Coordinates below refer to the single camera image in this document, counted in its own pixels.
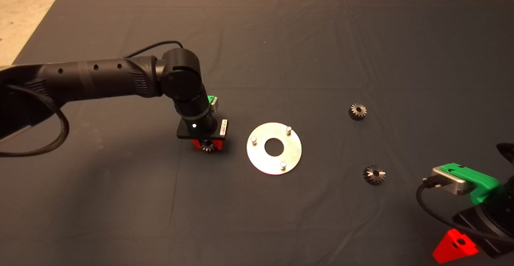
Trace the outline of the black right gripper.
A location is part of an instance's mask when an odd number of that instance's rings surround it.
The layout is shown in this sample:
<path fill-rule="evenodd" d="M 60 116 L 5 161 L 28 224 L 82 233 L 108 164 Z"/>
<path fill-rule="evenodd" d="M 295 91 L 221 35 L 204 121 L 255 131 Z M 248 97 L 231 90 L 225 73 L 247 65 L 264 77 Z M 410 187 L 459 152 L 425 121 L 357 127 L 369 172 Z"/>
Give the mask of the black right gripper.
<path fill-rule="evenodd" d="M 459 226 L 479 231 L 482 235 L 514 238 L 511 205 L 498 206 L 490 203 L 475 205 L 459 211 L 452 217 L 452 221 Z M 432 252 L 432 257 L 439 264 L 444 264 L 478 254 L 477 245 L 491 258 L 500 258 L 512 253 L 514 249 L 513 246 L 501 242 L 480 238 L 476 235 L 468 234 L 468 236 L 456 228 L 449 230 Z"/>

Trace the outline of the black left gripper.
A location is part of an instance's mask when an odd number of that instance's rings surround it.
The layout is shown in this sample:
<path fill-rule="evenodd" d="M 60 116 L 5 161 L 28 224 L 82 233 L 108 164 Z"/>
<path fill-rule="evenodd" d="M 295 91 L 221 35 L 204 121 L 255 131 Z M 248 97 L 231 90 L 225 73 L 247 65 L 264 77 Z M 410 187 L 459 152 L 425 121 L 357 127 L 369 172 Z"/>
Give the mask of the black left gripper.
<path fill-rule="evenodd" d="M 191 140 L 198 149 L 202 149 L 202 140 L 213 140 L 216 149 L 222 150 L 228 132 L 229 120 L 217 119 L 212 107 L 208 106 L 205 114 L 201 116 L 194 119 L 181 118 L 177 138 Z"/>

